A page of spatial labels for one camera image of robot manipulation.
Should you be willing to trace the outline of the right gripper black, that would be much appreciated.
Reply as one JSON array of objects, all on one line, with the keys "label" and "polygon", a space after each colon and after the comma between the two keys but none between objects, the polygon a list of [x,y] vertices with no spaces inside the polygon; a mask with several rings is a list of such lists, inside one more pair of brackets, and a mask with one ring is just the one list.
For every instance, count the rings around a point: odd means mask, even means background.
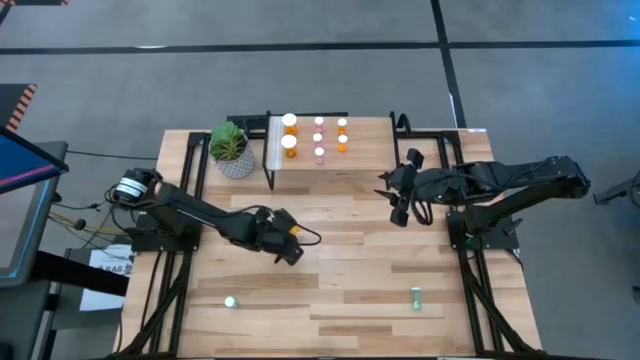
[{"label": "right gripper black", "polygon": [[386,186],[409,186],[406,197],[395,193],[376,190],[376,193],[389,200],[393,207],[390,214],[390,222],[406,227],[408,223],[409,200],[433,202],[437,196],[444,192],[448,171],[444,169],[428,169],[418,171],[424,162],[424,155],[415,148],[407,152],[407,164],[400,164],[391,172],[384,172],[378,176]]}]

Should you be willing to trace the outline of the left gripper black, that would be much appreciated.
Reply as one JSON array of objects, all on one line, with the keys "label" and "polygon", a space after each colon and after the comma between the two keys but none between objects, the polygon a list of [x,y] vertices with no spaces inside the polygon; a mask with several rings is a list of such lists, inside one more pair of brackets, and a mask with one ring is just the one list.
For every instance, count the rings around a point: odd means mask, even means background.
[{"label": "left gripper black", "polygon": [[274,211],[273,222],[269,216],[267,210],[258,210],[254,214],[255,236],[250,242],[250,249],[255,252],[276,253],[275,263],[295,265],[304,250],[296,236],[286,235],[278,228],[294,228],[297,220],[283,208]]}]

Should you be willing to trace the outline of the wooden shelf black legs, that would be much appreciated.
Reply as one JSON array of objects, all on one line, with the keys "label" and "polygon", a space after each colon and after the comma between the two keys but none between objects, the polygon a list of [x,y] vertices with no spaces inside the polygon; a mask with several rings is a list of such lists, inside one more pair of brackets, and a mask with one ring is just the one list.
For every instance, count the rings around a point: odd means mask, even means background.
[{"label": "wooden shelf black legs", "polygon": [[[281,118],[270,115],[265,130],[262,168],[270,188],[275,187],[278,172],[355,172],[386,171],[398,163],[398,144],[395,131],[396,122],[387,117],[354,117],[344,113],[295,114],[297,116],[297,154],[287,158],[281,146],[285,135]],[[324,163],[318,165],[314,154],[314,118],[324,118],[322,148],[325,150]],[[346,151],[338,151],[338,125],[340,118],[347,119]]]}]

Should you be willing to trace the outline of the succulent in patterned pot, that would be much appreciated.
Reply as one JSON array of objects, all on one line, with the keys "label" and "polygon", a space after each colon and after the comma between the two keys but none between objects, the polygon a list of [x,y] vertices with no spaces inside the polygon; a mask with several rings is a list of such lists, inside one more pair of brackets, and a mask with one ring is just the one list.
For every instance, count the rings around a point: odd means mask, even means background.
[{"label": "succulent in patterned pot", "polygon": [[221,173],[229,179],[247,177],[255,169],[256,160],[249,138],[233,122],[211,131],[209,152]]}]

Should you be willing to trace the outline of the black power strip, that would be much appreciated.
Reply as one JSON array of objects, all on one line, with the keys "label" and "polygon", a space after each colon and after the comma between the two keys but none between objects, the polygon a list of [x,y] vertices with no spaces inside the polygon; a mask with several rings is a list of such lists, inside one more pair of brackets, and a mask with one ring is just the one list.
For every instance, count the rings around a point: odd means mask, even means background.
[{"label": "black power strip", "polygon": [[258,115],[229,115],[227,122],[232,122],[245,132],[265,131],[268,127],[269,116],[267,114]]}]

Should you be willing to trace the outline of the white printed paper sheet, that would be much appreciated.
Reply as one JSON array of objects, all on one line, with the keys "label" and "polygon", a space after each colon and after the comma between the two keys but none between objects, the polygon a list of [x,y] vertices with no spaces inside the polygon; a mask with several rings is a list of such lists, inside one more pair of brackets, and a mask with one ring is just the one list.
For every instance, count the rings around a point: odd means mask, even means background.
[{"label": "white printed paper sheet", "polygon": [[[133,268],[131,246],[117,244],[106,249],[94,249],[91,251],[88,265],[129,278]],[[90,312],[117,309],[123,306],[124,301],[124,296],[84,289],[79,310]]]}]

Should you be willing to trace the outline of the black chair base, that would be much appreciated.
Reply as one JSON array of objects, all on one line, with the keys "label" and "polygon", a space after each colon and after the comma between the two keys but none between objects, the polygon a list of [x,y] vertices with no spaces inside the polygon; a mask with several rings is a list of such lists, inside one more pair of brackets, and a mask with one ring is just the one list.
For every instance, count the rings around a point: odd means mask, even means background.
[{"label": "black chair base", "polygon": [[607,205],[615,198],[628,198],[640,210],[640,170],[634,176],[593,195],[597,205]]}]

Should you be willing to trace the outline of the black stand beam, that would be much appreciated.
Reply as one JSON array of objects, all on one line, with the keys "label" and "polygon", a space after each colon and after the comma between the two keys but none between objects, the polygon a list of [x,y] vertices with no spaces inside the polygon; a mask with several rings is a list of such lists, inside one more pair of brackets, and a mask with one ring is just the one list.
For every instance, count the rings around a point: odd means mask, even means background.
[{"label": "black stand beam", "polygon": [[117,296],[125,296],[129,284],[129,278],[124,275],[44,251],[37,252],[29,280],[56,282]]}]

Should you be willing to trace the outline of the grey blue-edged monitor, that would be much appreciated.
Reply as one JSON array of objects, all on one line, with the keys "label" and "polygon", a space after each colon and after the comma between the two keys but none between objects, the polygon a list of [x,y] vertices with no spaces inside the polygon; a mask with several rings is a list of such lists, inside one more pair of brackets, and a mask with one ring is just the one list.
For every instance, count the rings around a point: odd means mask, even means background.
[{"label": "grey blue-edged monitor", "polygon": [[58,177],[0,195],[0,288],[29,281]]}]

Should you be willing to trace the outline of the blue display screen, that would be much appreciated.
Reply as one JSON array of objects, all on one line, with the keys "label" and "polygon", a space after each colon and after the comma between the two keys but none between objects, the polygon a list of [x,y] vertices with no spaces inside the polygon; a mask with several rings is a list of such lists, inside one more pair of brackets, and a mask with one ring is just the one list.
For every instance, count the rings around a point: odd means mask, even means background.
[{"label": "blue display screen", "polygon": [[0,128],[0,195],[68,171],[63,160],[14,132]]}]

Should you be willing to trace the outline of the black orange-striped floor mat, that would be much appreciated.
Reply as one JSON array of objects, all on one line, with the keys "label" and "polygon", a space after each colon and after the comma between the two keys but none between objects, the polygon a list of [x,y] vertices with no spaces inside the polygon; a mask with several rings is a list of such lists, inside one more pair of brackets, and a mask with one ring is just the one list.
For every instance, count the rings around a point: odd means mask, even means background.
[{"label": "black orange-striped floor mat", "polygon": [[0,128],[17,132],[37,88],[36,84],[0,84]]}]

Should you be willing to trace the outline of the black aluminium rig frame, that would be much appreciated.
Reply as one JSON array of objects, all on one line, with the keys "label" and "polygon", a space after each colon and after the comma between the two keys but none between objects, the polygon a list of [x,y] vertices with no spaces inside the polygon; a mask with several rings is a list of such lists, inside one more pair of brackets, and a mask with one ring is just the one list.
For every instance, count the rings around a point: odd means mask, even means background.
[{"label": "black aluminium rig frame", "polygon": [[[205,201],[239,210],[254,204],[289,211],[303,226],[306,249],[291,266],[231,245],[205,229],[190,258],[184,291],[170,305],[153,346],[180,358],[463,356],[474,353],[458,257],[449,244],[446,209],[424,227],[390,222],[376,190],[384,172],[278,172],[270,188],[264,140],[251,147],[257,168],[226,178],[186,129],[164,133],[157,170],[171,183],[188,179]],[[429,167],[440,163],[434,139],[397,139]],[[410,289],[421,288],[422,309]],[[224,299],[234,296],[237,308]]]}]

